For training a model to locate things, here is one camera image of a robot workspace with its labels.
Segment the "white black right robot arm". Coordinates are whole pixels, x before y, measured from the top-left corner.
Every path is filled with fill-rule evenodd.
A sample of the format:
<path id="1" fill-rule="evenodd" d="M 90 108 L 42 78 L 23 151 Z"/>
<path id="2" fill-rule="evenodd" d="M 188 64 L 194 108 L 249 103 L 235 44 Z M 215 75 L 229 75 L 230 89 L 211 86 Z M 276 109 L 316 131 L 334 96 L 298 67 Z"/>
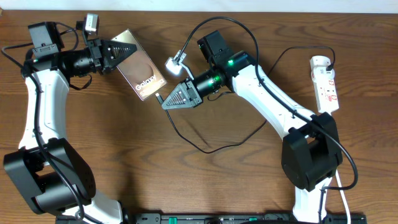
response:
<path id="1" fill-rule="evenodd" d="M 299 222 L 326 219 L 326 193 L 343 157 L 336 123 L 287 96 L 245 51 L 234 53 L 216 30 L 197 42 L 211 68 L 181 81 L 161 103 L 164 110 L 194 108 L 206 96 L 228 87 L 265 117 L 282 139 L 281 166 L 295 185 L 293 216 Z"/>

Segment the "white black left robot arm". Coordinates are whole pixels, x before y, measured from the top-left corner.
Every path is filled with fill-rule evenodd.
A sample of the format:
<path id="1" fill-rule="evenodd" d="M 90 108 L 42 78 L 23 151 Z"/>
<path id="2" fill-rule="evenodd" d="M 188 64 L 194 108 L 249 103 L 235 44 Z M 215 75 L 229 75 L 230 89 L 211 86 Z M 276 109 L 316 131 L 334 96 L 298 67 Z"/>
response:
<path id="1" fill-rule="evenodd" d="M 57 223 L 134 223 L 121 202 L 97 191 L 91 168 L 68 142 L 66 100 L 72 77 L 110 72 L 137 47 L 89 39 L 98 23 L 84 19 L 66 28 L 84 40 L 84 49 L 66 50 L 58 26 L 28 27 L 32 40 L 19 65 L 28 90 L 25 131 L 18 150 L 4 156 L 4 169 L 29 208 Z"/>

